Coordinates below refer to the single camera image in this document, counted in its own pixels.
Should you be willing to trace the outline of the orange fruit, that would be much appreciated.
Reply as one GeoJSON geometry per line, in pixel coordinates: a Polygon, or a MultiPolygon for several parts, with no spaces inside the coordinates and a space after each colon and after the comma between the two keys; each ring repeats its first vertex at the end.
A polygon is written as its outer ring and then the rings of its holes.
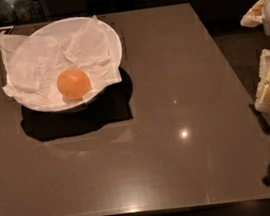
{"type": "Polygon", "coordinates": [[[57,79],[57,89],[68,100],[82,99],[91,88],[88,76],[77,69],[63,71],[57,79]]]}

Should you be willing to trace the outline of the bottles in dark background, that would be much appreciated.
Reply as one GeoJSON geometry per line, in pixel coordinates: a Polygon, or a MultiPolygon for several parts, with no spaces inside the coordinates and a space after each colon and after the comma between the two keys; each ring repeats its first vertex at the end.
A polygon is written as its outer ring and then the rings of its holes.
{"type": "Polygon", "coordinates": [[[2,23],[24,22],[43,17],[44,11],[39,0],[0,0],[2,23]]]}

